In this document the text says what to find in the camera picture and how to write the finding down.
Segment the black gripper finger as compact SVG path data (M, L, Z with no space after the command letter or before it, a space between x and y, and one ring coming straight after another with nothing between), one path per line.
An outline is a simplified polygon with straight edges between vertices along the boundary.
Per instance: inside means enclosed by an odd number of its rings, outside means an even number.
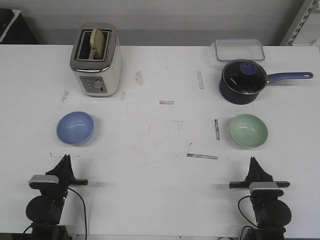
M67 168L67 176L68 179L75 179L73 169L72 169L72 164L71 164L71 156L67 155L66 156L66 168Z
M259 165L255 157L252 158L253 163L253 177L256 182L272 182L273 177L266 173L263 168Z
M62 157L62 159L60 160L60 162L52 170L47 171L45 174L46 175L60 175L64 171L64 168L66 166L66 162L67 162L67 155L65 154Z
M245 177L245 182L253 182L256 179L255 175L255 157L250 158L249 170L247 176Z

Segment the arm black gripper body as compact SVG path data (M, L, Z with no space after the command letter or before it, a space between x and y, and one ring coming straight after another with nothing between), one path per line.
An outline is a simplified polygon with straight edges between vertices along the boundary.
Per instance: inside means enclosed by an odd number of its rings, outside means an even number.
M43 196L48 197L52 200L57 206L63 207L65 203L65 199L68 195L68 187L69 186L86 186L88 185L88 179L68 179L63 177L58 177L59 183L56 186L51 186L47 189L40 189L40 193Z
M267 204L271 203L274 200L278 200L279 197L284 195L284 191L282 188L288 188L290 186L290 182L288 181L274 181L279 190L258 190L254 191L249 195L250 201L252 203L253 211L258 213L263 208L266 208ZM249 185L251 183L245 181L230 181L229 188L230 189L249 189Z

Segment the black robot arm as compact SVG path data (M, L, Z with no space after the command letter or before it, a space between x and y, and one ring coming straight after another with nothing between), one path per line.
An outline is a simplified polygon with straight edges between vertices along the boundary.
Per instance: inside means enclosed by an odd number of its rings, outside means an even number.
M288 181L274 181L273 176L263 170L255 157L250 158L245 179L229 183L230 189L249 190L249 195L240 198L237 203L240 214L250 223L242 228L247 231L240 235L241 240L284 239L285 226L291 222L292 212L279 197L284 195L282 189L289 186ZM240 209L241 201L246 198L250 199L256 223L249 220Z
M33 198L27 205L25 214L31 221L27 229L31 234L22 233L30 240L71 240L67 227L60 225L60 220L68 196L68 191L78 193L70 186L86 186L87 179L74 176L71 156L64 155L60 162L44 175L34 175L28 185L39 190L40 195Z

